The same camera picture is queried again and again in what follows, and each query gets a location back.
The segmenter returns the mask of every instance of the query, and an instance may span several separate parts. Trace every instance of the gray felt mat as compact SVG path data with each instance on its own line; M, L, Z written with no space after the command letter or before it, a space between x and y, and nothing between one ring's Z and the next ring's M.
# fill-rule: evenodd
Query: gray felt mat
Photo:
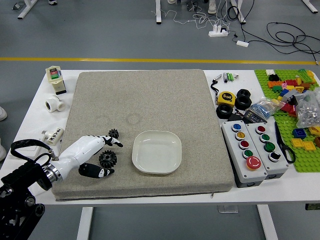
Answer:
M58 201L227 192L234 184L227 148L202 70L83 72L67 121L62 148L84 135L118 129L124 147L115 173L93 179L70 172L52 192ZM182 143L179 168L167 175L140 172L132 162L137 135L148 130L176 134ZM99 155L88 162L99 164Z

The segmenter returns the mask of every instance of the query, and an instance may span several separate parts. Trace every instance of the scissors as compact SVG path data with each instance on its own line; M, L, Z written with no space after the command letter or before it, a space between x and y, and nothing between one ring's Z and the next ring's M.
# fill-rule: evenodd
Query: scissors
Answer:
M290 147L285 145L284 141L282 140L282 137L281 137L280 130L279 130L277 122L274 122L274 128L275 128L276 142L278 143L278 145L279 145L279 147L280 147L280 149L281 149L286 161L289 164L293 164L296 161L295 152ZM292 160L288 159L287 152L290 154Z

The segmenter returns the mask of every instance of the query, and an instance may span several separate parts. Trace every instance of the red emergency stop button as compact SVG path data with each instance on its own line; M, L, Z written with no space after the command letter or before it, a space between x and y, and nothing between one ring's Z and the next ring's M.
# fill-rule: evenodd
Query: red emergency stop button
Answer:
M257 134L264 134L266 132L266 129L264 126L257 126L257 128L255 129Z
M256 170L261 167L261 161L256 156L249 156L246 159L246 165L250 170Z
M239 142L239 147L242 149L242 150L245 150L245 149L248 149L249 148L249 143L245 140Z

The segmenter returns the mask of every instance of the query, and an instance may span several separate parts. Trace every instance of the green lego baseplate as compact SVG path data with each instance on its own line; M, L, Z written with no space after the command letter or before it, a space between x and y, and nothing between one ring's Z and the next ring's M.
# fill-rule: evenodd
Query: green lego baseplate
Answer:
M299 76L299 70L274 70L274 72L281 78L281 81L294 80L296 75ZM261 85L262 91L267 98L277 99L278 92L273 92L272 88L268 88L269 77L266 74L266 70L255 70L255 75ZM319 87L317 83L312 84L309 90L314 90ZM296 148L293 146L291 139L295 138L293 130L298 128L296 117L289 116L288 113L279 110L273 115L275 121L279 126L279 130L282 139L286 145L288 145L296 155L296 161L294 167L299 173L320 173L320 148L316 146L316 150L307 151L304 148ZM303 139L304 142L314 142L317 137L312 135L308 128L304 129L307 137Z

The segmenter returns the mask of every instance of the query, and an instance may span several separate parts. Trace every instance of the desk leg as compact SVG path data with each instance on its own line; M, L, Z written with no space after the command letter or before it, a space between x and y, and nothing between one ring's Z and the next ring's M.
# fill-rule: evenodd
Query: desk leg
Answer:
M269 206L266 204L257 205L265 239L266 240L278 240L275 225L271 217Z
M88 240L89 239L93 211L94 211L93 207L83 207L82 208L78 236L76 237L76 240Z
M311 10L312 13L316 14L318 10L310 3L310 0L302 0L304 4Z
M27 15L27 13L32 9L32 7L36 4L38 0L24 0L25 2L25 9L20 13L20 15L18 16L18 19L23 19L25 17L25 15Z
M155 16L156 16L156 24L161 24L160 0L155 0Z
M230 0L231 2L231 5L233 7L237 7L238 10L239 10L239 15L238 15L238 19L240 21L241 24L245 24L246 23L246 20L245 20L245 17L242 15L241 11L240 11L240 8L241 8L241 5L242 5L242 1L243 0ZM235 14L237 14L237 9L236 8L233 8Z

